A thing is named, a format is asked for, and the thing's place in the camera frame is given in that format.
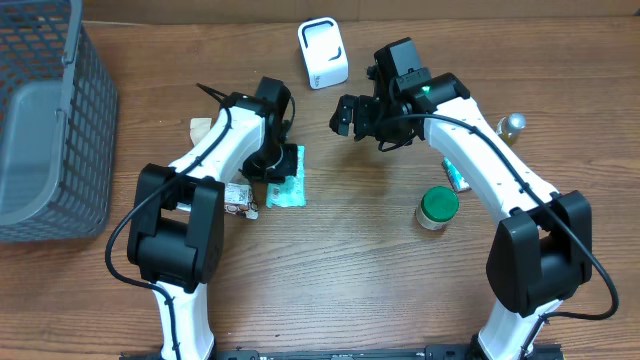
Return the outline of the teal wet wipes pack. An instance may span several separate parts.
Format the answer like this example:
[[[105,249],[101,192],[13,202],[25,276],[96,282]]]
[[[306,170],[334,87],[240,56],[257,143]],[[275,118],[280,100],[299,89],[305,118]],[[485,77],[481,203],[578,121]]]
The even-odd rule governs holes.
[[[267,186],[266,206],[273,207],[304,207],[305,194],[305,147],[297,146],[297,171],[294,176],[287,176],[282,184]]]

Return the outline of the brown snack bag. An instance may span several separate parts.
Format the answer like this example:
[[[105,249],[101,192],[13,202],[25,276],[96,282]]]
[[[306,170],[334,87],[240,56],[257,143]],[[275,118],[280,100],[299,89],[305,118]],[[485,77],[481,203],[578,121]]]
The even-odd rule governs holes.
[[[211,118],[192,118],[190,121],[190,139],[194,146],[204,139],[210,131]],[[254,199],[253,188],[249,181],[237,171],[225,190],[225,212],[249,220],[258,219],[258,206]]]

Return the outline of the green lid jar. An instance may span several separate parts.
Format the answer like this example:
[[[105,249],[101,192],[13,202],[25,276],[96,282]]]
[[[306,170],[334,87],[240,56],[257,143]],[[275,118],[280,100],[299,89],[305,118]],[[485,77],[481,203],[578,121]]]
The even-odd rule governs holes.
[[[457,214],[459,199],[450,188],[436,186],[429,189],[416,207],[418,223],[428,230],[444,228]]]

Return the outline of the small teal tissue pack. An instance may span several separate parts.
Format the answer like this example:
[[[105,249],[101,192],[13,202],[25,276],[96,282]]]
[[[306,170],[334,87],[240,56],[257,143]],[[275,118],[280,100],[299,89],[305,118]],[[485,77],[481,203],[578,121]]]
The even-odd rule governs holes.
[[[448,158],[443,159],[442,166],[454,192],[462,193],[471,189],[469,183]]]

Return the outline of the yellow liquid bottle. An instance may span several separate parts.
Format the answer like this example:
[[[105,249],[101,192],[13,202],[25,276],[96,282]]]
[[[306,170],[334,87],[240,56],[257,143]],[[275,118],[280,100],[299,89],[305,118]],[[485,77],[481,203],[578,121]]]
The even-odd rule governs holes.
[[[526,128],[526,124],[526,117],[522,113],[512,113],[498,122],[496,134],[511,147]]]

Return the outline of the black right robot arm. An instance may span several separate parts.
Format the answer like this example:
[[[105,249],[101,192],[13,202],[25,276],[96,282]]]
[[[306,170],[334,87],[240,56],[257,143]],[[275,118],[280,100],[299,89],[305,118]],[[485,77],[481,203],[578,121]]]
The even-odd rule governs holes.
[[[537,347],[543,324],[592,276],[592,212],[578,191],[562,194],[528,168],[491,129],[451,73],[408,74],[395,90],[339,98],[329,126],[392,148],[426,141],[461,172],[496,224],[486,275],[496,297],[467,345],[429,345],[428,359],[558,359]]]

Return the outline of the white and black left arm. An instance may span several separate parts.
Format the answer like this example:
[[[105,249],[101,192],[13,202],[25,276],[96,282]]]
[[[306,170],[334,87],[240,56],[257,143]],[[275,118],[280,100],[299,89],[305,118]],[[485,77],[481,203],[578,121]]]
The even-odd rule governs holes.
[[[130,228],[128,260],[140,272],[136,284],[158,303],[160,359],[215,355],[207,284],[222,253],[228,183],[240,174],[250,182],[282,184],[298,167],[298,149],[285,141],[291,124],[283,116],[295,107],[286,86],[253,96],[209,93],[220,103],[215,125],[170,165],[143,168],[134,206],[122,221]]]

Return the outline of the white barcode scanner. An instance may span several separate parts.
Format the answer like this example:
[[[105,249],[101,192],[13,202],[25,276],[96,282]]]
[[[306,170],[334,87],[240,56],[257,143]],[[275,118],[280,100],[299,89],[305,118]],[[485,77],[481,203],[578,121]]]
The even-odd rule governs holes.
[[[305,21],[299,26],[297,36],[312,89],[341,84],[348,79],[346,49],[335,19],[321,17]]]

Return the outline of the grey plastic mesh basket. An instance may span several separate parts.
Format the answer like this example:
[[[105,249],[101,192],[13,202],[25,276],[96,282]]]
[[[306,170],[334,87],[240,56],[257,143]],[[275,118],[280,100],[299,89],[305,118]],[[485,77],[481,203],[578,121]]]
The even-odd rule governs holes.
[[[1,4],[1,240],[106,227],[119,96],[80,1]]]

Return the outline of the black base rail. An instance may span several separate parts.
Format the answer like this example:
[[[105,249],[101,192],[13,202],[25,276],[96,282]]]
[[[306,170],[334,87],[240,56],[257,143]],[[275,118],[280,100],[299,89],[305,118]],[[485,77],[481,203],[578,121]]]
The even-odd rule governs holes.
[[[120,360],[159,360],[160,353],[124,354]],[[218,360],[462,360],[472,359],[469,345],[427,345],[423,349],[381,350],[332,350],[302,352],[261,353],[256,350],[237,348],[233,351],[217,351],[210,359]],[[525,359],[564,360],[560,345],[535,345],[531,355]]]

